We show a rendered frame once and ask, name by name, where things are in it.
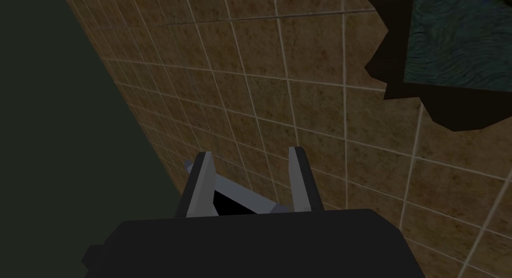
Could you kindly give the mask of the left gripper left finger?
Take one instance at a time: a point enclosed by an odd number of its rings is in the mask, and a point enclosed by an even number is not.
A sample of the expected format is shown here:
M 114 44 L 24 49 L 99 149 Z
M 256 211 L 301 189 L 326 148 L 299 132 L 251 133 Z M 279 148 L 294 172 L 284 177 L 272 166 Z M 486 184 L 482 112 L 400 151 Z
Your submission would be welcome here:
M 185 162 L 188 178 L 175 218 L 217 216 L 214 207 L 216 168 L 210 151 L 199 152 L 194 161 Z

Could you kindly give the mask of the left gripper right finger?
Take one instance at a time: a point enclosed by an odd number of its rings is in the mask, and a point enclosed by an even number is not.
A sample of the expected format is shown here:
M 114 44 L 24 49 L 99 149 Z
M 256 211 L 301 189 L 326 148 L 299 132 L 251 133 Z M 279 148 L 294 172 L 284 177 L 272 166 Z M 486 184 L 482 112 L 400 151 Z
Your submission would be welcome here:
M 294 211 L 324 211 L 324 205 L 304 148 L 301 146 L 290 147 L 287 160 Z

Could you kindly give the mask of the dark green door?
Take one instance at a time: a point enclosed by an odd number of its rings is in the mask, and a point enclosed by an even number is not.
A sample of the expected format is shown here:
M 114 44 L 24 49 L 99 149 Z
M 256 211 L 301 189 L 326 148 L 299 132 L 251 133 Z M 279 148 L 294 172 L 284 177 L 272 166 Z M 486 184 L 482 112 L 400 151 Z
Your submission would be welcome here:
M 0 0 L 0 278 L 84 278 L 179 193 L 66 0 Z

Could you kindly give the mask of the black framed teal picture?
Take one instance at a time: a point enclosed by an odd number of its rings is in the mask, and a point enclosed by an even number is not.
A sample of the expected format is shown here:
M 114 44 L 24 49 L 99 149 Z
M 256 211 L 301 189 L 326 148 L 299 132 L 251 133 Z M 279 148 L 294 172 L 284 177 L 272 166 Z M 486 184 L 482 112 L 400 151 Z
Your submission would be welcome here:
M 365 66 L 453 132 L 512 117 L 512 0 L 367 0 L 387 34 Z

